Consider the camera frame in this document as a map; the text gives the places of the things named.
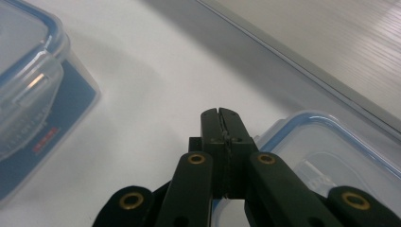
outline plastic food container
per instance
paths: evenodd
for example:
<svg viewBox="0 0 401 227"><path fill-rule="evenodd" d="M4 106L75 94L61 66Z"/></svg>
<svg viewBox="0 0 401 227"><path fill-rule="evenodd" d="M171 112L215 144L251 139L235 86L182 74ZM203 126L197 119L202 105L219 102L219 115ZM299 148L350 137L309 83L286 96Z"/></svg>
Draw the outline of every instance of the plastic food container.
<svg viewBox="0 0 401 227"><path fill-rule="evenodd" d="M31 174L98 94L61 22L0 2L0 201Z"/></svg>

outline black plastic part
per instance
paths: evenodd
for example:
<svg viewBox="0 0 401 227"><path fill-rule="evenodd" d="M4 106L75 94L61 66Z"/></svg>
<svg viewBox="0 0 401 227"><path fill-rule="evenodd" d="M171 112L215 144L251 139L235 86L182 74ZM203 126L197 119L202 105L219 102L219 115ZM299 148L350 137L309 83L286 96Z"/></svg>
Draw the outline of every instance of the black plastic part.
<svg viewBox="0 0 401 227"><path fill-rule="evenodd" d="M200 116L202 150L212 155L214 198L244 199L246 160L258 149L238 113L220 108Z"/></svg>
<svg viewBox="0 0 401 227"><path fill-rule="evenodd" d="M188 152L203 151L201 147L201 137L189 137Z"/></svg>
<svg viewBox="0 0 401 227"><path fill-rule="evenodd" d="M201 146L203 152L213 157L213 197L221 199L226 194L225 176L227 175L228 153L225 149L223 131L217 109L211 109L200 115Z"/></svg>
<svg viewBox="0 0 401 227"><path fill-rule="evenodd" d="M153 205L151 206L148 216L146 217L146 219L144 219L144 227L153 227L156 223L156 219L159 216L160 208L162 207L163 201L165 200L165 196L169 186L170 182L159 187L156 191L153 192Z"/></svg>
<svg viewBox="0 0 401 227"><path fill-rule="evenodd" d="M153 204L152 193L144 187L123 188L107 201L94 227L142 227Z"/></svg>
<svg viewBox="0 0 401 227"><path fill-rule="evenodd" d="M213 160L204 152L183 155L166 192L157 227L206 227L210 224Z"/></svg>
<svg viewBox="0 0 401 227"><path fill-rule="evenodd" d="M256 190L249 186L244 203L245 215L251 227L274 226L271 216Z"/></svg>
<svg viewBox="0 0 401 227"><path fill-rule="evenodd" d="M330 190L327 205L345 226L399 227L401 219L364 191L350 186Z"/></svg>
<svg viewBox="0 0 401 227"><path fill-rule="evenodd" d="M248 167L251 184L274 226L342 226L277 155L252 154Z"/></svg>

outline container lid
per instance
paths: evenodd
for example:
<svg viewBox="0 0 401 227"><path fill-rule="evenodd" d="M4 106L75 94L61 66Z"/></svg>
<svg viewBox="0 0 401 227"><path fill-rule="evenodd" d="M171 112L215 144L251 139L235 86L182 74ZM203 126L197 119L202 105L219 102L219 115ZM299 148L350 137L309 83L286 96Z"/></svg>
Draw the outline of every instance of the container lid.
<svg viewBox="0 0 401 227"><path fill-rule="evenodd" d="M401 216L401 160L387 160L338 119L302 112L278 122L256 141L279 155L309 189L327 196L330 188L362 189Z"/></svg>
<svg viewBox="0 0 401 227"><path fill-rule="evenodd" d="M0 2L0 161L40 130L69 51L56 17L22 1Z"/></svg>
<svg viewBox="0 0 401 227"><path fill-rule="evenodd" d="M56 17L20 1L0 2L0 85L41 51L63 61L69 44Z"/></svg>

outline white countertop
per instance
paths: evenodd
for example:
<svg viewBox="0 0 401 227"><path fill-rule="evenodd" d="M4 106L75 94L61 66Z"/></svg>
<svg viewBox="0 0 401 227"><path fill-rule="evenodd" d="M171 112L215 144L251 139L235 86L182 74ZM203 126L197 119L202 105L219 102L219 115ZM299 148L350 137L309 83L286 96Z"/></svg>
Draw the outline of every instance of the white countertop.
<svg viewBox="0 0 401 227"><path fill-rule="evenodd" d="M0 209L1 226L92 226L118 189L169 181L211 108L239 113L251 136L318 109L391 155L401 148L195 0L29 2L62 20L101 97Z"/></svg>

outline white table surface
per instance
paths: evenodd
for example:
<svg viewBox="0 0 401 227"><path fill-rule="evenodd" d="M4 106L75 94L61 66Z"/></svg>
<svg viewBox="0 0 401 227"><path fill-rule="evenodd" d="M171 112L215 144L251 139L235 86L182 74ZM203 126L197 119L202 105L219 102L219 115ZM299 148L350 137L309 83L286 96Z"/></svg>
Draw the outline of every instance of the white table surface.
<svg viewBox="0 0 401 227"><path fill-rule="evenodd" d="M401 131L401 3L200 0Z"/></svg>
<svg viewBox="0 0 401 227"><path fill-rule="evenodd" d="M195 0L29 2L62 20L101 98L1 207L1 226L91 226L118 189L169 181L216 107L251 136L300 110L329 112L401 160L398 141Z"/></svg>

